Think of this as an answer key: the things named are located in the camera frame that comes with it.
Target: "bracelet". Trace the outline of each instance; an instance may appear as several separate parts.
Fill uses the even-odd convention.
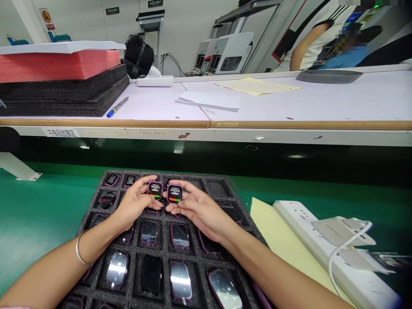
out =
[[[77,242],[76,242],[76,254],[77,254],[77,259],[86,266],[92,266],[93,263],[87,263],[85,262],[81,257],[80,257],[80,253],[79,253],[79,241],[80,241],[80,237],[86,232],[87,230],[84,230],[83,232],[80,233],[80,235],[77,237]]]

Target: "warning sign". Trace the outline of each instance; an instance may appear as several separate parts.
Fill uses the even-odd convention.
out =
[[[53,25],[52,18],[47,8],[40,9],[40,14],[43,17],[44,23],[46,24],[47,30],[54,30],[55,26]]]

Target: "white workbench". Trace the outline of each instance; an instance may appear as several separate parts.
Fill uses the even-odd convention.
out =
[[[0,125],[29,136],[45,136],[44,127],[69,127],[80,137],[412,146],[411,68],[356,68],[366,73],[340,85],[300,82],[298,72],[176,78],[171,88],[129,86],[113,106],[126,96],[128,102],[110,119],[0,117]],[[214,84],[246,76],[302,89],[252,96]],[[240,109],[175,103],[186,90],[240,96]]]

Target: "hand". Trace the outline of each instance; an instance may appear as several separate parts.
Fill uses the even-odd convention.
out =
[[[185,215],[211,240],[221,242],[228,229],[238,227],[209,195],[190,182],[171,180],[169,184],[181,185],[187,192],[183,192],[183,201],[167,205],[166,211]],[[167,197],[167,192],[163,192],[163,197]]]
[[[161,202],[146,194],[147,183],[156,178],[156,175],[142,177],[127,189],[119,207],[113,214],[117,218],[118,223],[120,223],[123,229],[122,232],[132,227],[135,220],[146,207],[154,210],[160,210],[163,207]]]

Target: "black foam tray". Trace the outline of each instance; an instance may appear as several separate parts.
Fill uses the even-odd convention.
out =
[[[114,187],[104,186],[104,180],[110,174],[120,176]],[[165,183],[168,178],[186,180],[193,183],[199,189],[205,191],[218,204],[231,203],[242,214],[242,228],[267,245],[251,216],[242,205],[242,201],[234,190],[230,181],[222,176],[194,175],[177,173],[157,173],[150,171],[132,170],[106,170],[100,179],[99,185],[90,201],[89,208],[83,216],[77,235],[89,228],[98,214],[112,214],[121,202],[126,188],[124,179],[126,175],[136,175],[141,178],[147,175],[157,175],[158,181]],[[116,194],[115,203],[108,209],[99,206],[99,198],[106,192]],[[160,230],[158,241],[153,248],[145,247],[140,243],[140,229],[146,220],[156,221]],[[189,231],[191,248],[188,252],[177,251],[171,243],[171,224],[184,224]],[[113,291],[106,285],[106,271],[114,252],[120,251],[128,255],[129,266],[125,283],[120,291]],[[158,295],[143,291],[141,287],[141,273],[143,258],[146,255],[160,258],[162,261],[162,288]],[[164,208],[157,214],[150,214],[146,210],[134,223],[133,238],[130,244],[124,244],[120,239],[115,239],[103,255],[93,265],[91,274],[85,282],[79,282],[69,296],[83,297],[85,309],[98,309],[103,303],[120,308],[184,308],[182,303],[176,302],[170,290],[169,261],[184,261],[187,265],[192,282],[193,298],[187,302],[189,308],[220,308],[209,287],[206,272],[214,269],[222,269],[230,277],[238,291],[243,308],[263,308],[257,294],[251,285],[251,279],[237,261],[222,248],[221,257],[207,256],[203,251],[197,234],[197,228],[184,216],[176,218],[166,212]]]
[[[102,117],[129,85],[122,77],[105,91],[87,101],[9,101],[0,108],[0,116],[68,116]]]
[[[86,101],[127,75],[121,64],[88,79],[0,84],[0,99],[8,101]]]

